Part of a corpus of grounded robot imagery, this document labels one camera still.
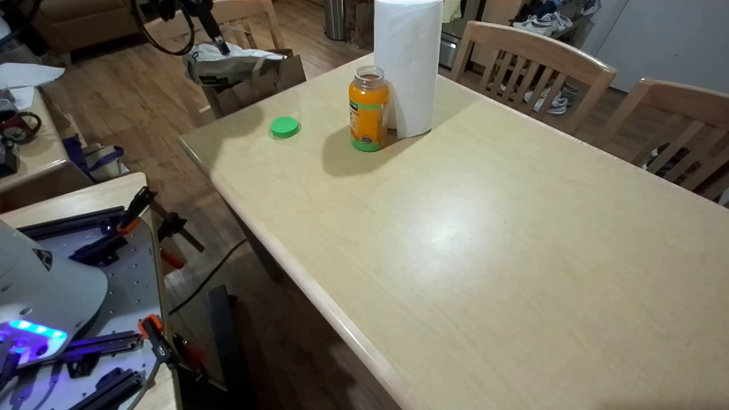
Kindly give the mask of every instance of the floor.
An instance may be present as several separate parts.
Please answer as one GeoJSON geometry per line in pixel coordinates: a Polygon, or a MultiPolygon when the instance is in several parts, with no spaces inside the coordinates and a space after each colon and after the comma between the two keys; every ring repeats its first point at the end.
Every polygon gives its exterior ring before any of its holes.
{"type": "MultiPolygon", "coordinates": [[[[327,40],[320,31],[324,6],[316,3],[276,0],[276,11],[290,48],[302,57],[308,77],[366,53],[327,40]]],[[[191,256],[189,265],[167,275],[170,294],[184,299],[243,234],[177,142],[181,133],[204,120],[199,112],[204,98],[184,77],[181,62],[144,44],[123,44],[117,51],[107,46],[102,53],[74,57],[48,95],[77,119],[89,142],[123,145],[128,167],[144,170],[160,200],[189,219],[189,229],[204,241],[202,256],[180,244],[184,256],[191,256]]],[[[620,100],[620,93],[609,93],[586,133],[597,133],[620,100]]],[[[265,407],[397,407],[300,291],[274,282],[249,246],[212,281],[220,282],[250,314],[243,333],[257,343],[249,353],[265,407]]],[[[170,326],[204,350],[204,364],[218,379],[204,294],[170,316],[170,326]]]]}

